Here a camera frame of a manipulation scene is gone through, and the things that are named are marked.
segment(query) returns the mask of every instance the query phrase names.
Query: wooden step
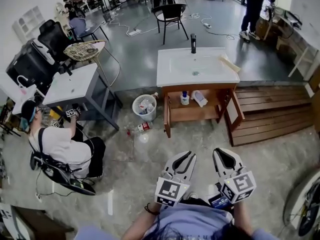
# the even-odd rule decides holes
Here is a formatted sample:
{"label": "wooden step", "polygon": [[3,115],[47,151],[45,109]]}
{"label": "wooden step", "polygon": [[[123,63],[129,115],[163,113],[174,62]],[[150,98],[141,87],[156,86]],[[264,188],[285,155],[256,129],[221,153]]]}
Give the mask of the wooden step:
{"label": "wooden step", "polygon": [[303,107],[311,103],[304,86],[239,87],[235,93],[245,115],[286,107]]}
{"label": "wooden step", "polygon": [[233,146],[260,142],[313,125],[311,106],[299,108],[281,108],[249,114],[241,124],[231,132]]}

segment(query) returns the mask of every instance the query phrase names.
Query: white t-shirt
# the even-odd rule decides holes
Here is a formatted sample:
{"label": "white t-shirt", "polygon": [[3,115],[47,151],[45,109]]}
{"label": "white t-shirt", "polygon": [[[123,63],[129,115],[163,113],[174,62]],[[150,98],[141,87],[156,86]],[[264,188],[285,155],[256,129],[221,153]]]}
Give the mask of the white t-shirt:
{"label": "white t-shirt", "polygon": [[[39,130],[35,134],[29,134],[29,141],[38,152],[40,151]],[[82,168],[75,171],[74,175],[77,178],[85,178],[89,173],[91,149],[83,142],[71,140],[71,134],[70,128],[47,127],[42,135],[42,151],[54,160],[69,164],[71,170]]]}

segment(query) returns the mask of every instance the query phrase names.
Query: black faucet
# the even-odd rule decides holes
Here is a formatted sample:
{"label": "black faucet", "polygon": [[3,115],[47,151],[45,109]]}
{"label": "black faucet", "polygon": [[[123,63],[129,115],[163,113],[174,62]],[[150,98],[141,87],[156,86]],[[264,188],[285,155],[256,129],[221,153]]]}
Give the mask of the black faucet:
{"label": "black faucet", "polygon": [[196,34],[191,34],[191,53],[195,54],[197,51]]}

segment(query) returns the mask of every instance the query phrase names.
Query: white shoe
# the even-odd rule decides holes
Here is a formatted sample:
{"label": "white shoe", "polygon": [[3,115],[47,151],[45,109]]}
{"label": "white shoe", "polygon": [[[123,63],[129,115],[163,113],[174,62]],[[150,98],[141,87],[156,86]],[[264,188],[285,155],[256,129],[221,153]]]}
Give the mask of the white shoe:
{"label": "white shoe", "polygon": [[245,39],[246,41],[250,41],[247,31],[240,31],[239,36]]}
{"label": "white shoe", "polygon": [[185,196],[183,197],[184,200],[188,200],[188,199],[190,199],[190,198],[197,199],[198,196],[197,196],[196,192],[190,192],[190,193],[188,193],[187,195],[185,195]]}
{"label": "white shoe", "polygon": [[260,37],[256,35],[256,32],[249,31],[249,35],[252,36],[255,40],[260,40]]}

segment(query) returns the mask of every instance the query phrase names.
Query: black bracelet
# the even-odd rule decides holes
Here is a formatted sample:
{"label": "black bracelet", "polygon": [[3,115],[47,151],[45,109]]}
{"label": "black bracelet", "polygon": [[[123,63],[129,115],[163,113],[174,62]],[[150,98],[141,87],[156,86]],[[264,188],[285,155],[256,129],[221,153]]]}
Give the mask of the black bracelet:
{"label": "black bracelet", "polygon": [[145,209],[148,213],[150,213],[150,214],[152,214],[152,215],[154,215],[154,216],[158,216],[158,215],[160,214],[160,212],[158,212],[158,211],[151,211],[151,210],[149,209],[149,205],[150,205],[150,203],[148,202],[148,204],[144,207],[144,209]]}

